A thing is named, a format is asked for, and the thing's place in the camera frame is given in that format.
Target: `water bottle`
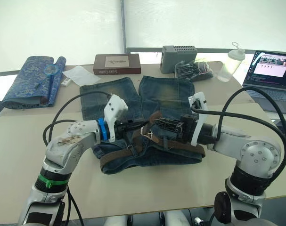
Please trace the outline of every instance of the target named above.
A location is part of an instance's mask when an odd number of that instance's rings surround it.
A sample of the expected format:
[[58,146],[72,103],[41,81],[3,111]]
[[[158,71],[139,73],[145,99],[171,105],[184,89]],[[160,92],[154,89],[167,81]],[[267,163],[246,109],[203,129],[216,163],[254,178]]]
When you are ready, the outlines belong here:
[[221,70],[218,72],[217,78],[220,81],[229,81],[241,62],[245,59],[245,50],[239,48],[237,42],[232,42],[232,45],[237,49],[233,49],[228,53],[226,63],[224,63]]

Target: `gray box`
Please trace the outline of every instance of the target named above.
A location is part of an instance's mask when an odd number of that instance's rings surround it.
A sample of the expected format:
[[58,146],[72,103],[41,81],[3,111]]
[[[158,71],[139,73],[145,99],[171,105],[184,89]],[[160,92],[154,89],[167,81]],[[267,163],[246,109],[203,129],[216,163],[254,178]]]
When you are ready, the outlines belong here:
[[194,61],[197,49],[194,46],[163,46],[160,70],[163,74],[173,73],[178,62]]

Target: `laptop screen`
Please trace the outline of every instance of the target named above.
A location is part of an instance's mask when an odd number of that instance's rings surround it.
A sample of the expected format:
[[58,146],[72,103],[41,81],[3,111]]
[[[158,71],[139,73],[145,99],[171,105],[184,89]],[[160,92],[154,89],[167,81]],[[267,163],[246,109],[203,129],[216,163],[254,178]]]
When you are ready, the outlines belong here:
[[286,89],[286,54],[256,51],[243,84]]

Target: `brown book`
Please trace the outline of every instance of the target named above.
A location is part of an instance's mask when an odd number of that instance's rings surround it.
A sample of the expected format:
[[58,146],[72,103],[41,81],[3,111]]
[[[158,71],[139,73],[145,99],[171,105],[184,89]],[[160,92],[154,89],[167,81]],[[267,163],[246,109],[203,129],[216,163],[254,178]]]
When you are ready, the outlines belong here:
[[95,75],[140,74],[141,64],[136,54],[97,54],[93,66]]

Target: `laptop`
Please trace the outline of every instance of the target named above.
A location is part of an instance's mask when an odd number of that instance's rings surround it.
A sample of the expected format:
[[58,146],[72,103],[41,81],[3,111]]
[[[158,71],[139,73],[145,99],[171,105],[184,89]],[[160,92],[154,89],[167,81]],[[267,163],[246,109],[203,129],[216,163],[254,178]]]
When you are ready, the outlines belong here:
[[[243,87],[256,87],[266,92],[286,114],[286,54],[255,52]],[[271,103],[261,94],[247,90],[247,93],[265,111],[276,112]]]

